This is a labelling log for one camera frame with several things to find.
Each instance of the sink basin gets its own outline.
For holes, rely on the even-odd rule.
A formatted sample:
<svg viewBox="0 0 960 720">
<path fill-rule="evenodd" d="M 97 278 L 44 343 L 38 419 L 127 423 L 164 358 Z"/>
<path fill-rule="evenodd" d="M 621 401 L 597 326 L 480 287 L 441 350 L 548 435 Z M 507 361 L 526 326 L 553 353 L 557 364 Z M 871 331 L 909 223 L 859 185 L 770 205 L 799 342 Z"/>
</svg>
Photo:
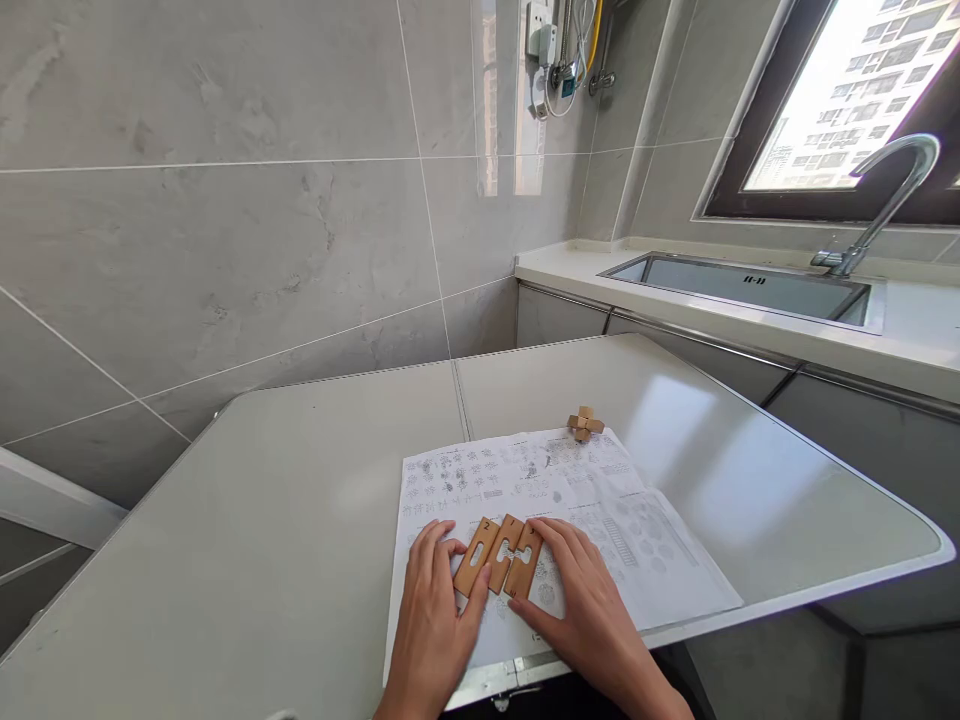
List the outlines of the sink basin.
<svg viewBox="0 0 960 720">
<path fill-rule="evenodd" d="M 879 335 L 883 280 L 841 280 L 820 273 L 652 252 L 600 277 L 721 300 L 778 315 Z"/>
</svg>

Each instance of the white countertop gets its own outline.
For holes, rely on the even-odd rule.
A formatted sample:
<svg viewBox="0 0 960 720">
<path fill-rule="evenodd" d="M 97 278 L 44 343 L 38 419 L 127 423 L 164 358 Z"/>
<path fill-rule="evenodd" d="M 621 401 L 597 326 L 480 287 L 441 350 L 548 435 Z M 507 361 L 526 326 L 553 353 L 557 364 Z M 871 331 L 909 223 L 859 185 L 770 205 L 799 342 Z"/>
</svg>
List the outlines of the white countertop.
<svg viewBox="0 0 960 720">
<path fill-rule="evenodd" d="M 551 245 L 517 259 L 516 276 L 718 338 L 751 345 L 960 403 L 960 288 L 954 268 L 867 258 L 886 277 L 883 332 L 871 335 L 721 300 L 598 277 L 651 251 L 807 268 L 810 253 L 631 238 L 613 252 Z"/>
</svg>

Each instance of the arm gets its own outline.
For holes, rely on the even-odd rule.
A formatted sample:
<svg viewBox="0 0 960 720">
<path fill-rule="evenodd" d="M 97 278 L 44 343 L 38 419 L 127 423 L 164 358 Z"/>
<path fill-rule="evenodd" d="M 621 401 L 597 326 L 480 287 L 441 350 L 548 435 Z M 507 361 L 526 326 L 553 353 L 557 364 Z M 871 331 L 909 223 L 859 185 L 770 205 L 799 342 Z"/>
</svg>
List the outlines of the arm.
<svg viewBox="0 0 960 720">
<path fill-rule="evenodd" d="M 596 546 L 562 520 L 528 522 L 557 561 L 567 613 L 558 620 L 526 599 L 510 608 L 633 720 L 693 720 L 643 644 Z"/>
<path fill-rule="evenodd" d="M 454 524 L 432 521 L 410 548 L 390 676 L 374 720 L 439 717 L 477 644 L 490 565 L 480 570 L 470 602 L 457 617 L 450 557 L 467 548 L 459 540 L 441 542 Z"/>
</svg>

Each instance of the chrome faucet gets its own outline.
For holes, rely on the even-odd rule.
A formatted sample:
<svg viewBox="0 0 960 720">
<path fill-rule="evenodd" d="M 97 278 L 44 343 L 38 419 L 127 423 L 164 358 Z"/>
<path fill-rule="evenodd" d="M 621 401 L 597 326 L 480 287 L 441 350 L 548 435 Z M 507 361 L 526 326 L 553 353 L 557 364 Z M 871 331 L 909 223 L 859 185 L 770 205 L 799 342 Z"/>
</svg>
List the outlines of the chrome faucet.
<svg viewBox="0 0 960 720">
<path fill-rule="evenodd" d="M 876 219 L 863 231 L 863 235 L 857 238 L 857 241 L 848 247 L 846 251 L 839 253 L 821 250 L 813 256 L 813 259 L 810 261 L 811 265 L 830 268 L 826 274 L 832 275 L 833 277 L 850 277 L 850 273 L 854 271 L 857 265 L 860 264 L 860 261 L 866 256 L 873 239 L 880 234 L 880 231 L 887 226 L 890 219 L 896 214 L 897 210 L 900 209 L 900 206 L 907 201 L 907 198 L 913 194 L 913 191 L 920 187 L 923 181 L 927 179 L 927 176 L 933 171 L 933 166 L 937 164 L 937 158 L 940 157 L 940 141 L 933 135 L 928 135 L 927 133 L 905 135 L 902 138 L 897 138 L 893 142 L 884 145 L 873 155 L 857 165 L 857 167 L 853 169 L 853 172 L 850 173 L 852 177 L 863 177 L 865 173 L 872 170 L 881 160 L 904 148 L 910 148 L 916 153 L 913 169 L 910 171 L 910 174 L 907 175 L 903 184 L 897 188 L 897 191 L 887 201 L 887 204 L 883 206 L 880 214 L 877 215 Z"/>
</svg>

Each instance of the wrist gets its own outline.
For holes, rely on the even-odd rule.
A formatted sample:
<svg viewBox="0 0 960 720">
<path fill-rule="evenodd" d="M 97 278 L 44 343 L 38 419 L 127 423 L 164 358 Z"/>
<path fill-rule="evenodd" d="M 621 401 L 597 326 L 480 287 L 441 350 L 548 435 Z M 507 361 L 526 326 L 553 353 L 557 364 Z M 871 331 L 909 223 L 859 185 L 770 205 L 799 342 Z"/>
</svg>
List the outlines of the wrist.
<svg viewBox="0 0 960 720">
<path fill-rule="evenodd" d="M 380 705 L 373 720 L 434 720 L 439 713 L 432 713 L 409 693 L 399 692 L 387 683 Z"/>
</svg>

